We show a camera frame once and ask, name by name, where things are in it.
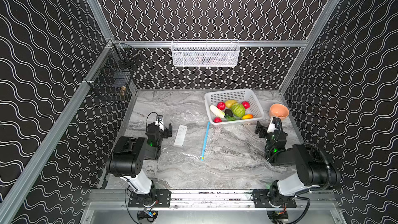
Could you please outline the clear zip top bag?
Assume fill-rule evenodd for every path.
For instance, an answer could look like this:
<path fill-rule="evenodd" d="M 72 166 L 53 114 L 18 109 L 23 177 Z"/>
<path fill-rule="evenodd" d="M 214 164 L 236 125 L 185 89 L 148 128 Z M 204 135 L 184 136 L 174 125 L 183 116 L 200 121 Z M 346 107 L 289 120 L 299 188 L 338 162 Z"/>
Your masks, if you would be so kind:
<path fill-rule="evenodd" d="M 203 166 L 223 171 L 242 167 L 251 159 L 252 125 L 211 125 L 209 130 L 206 126 L 189 124 L 181 146 L 175 145 L 175 140 L 165 143 L 160 166 Z"/>

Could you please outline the green cabbage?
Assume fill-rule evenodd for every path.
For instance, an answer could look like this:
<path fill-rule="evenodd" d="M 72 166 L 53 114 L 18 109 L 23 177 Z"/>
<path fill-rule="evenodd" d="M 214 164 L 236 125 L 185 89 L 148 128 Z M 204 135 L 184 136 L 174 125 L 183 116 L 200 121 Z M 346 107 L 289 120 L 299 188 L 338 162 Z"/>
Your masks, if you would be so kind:
<path fill-rule="evenodd" d="M 246 109 L 243 107 L 242 103 L 237 103 L 230 109 L 237 118 L 242 118 L 246 114 Z"/>

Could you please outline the white plastic perforated basket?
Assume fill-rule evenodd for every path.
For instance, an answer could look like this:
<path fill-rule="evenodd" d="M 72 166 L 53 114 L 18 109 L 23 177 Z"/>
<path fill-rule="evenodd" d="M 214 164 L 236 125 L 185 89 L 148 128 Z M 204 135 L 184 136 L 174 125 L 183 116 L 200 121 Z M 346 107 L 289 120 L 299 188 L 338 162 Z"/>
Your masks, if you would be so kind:
<path fill-rule="evenodd" d="M 208 92 L 204 96 L 209 123 L 215 127 L 262 120 L 263 108 L 251 89 Z"/>

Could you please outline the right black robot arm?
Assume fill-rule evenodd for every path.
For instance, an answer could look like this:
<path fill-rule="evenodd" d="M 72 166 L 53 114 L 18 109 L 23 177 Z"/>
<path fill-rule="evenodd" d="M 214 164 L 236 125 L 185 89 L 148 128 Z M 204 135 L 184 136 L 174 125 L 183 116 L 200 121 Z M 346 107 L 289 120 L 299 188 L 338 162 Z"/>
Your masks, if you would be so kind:
<path fill-rule="evenodd" d="M 272 182 L 268 190 L 253 191 L 256 207 L 296 207 L 296 197 L 329 189 L 340 182 L 340 171 L 323 148 L 313 143 L 286 148 L 287 133 L 279 118 L 274 118 L 268 127 L 257 122 L 255 134 L 266 141 L 264 157 L 268 163 L 296 168 L 294 174 Z"/>

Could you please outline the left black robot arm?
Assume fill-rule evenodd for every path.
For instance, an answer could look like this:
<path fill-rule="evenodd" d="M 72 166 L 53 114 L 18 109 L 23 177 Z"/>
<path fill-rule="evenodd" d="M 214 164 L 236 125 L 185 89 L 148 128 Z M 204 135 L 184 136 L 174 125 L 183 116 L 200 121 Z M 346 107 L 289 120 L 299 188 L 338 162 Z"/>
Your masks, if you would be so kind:
<path fill-rule="evenodd" d="M 172 131 L 172 125 L 165 126 L 161 121 L 155 121 L 147 125 L 146 137 L 122 136 L 117 141 L 107 161 L 106 171 L 127 182 L 128 207 L 170 206 L 171 192 L 156 189 L 153 180 L 145 174 L 143 163 L 160 158 L 162 141 L 170 138 Z"/>

